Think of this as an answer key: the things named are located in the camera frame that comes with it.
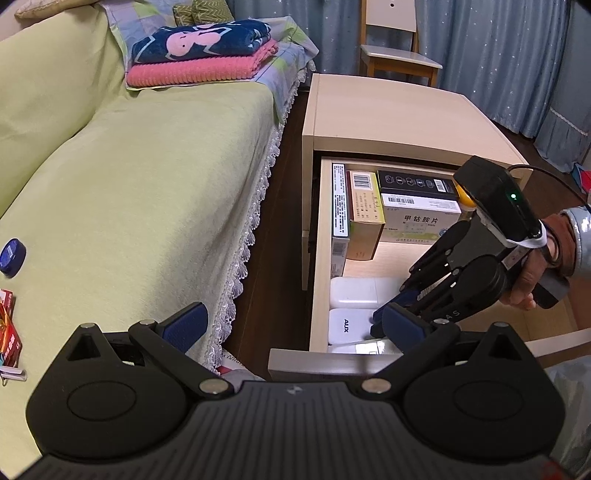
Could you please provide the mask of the person right hand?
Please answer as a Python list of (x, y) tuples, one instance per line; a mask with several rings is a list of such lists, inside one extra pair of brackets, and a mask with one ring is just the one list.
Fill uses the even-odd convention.
[(550, 269), (565, 277), (590, 280), (590, 212), (585, 207), (572, 207), (542, 220), (547, 244), (533, 250), (512, 289), (500, 301), (518, 309), (537, 306), (533, 290)]

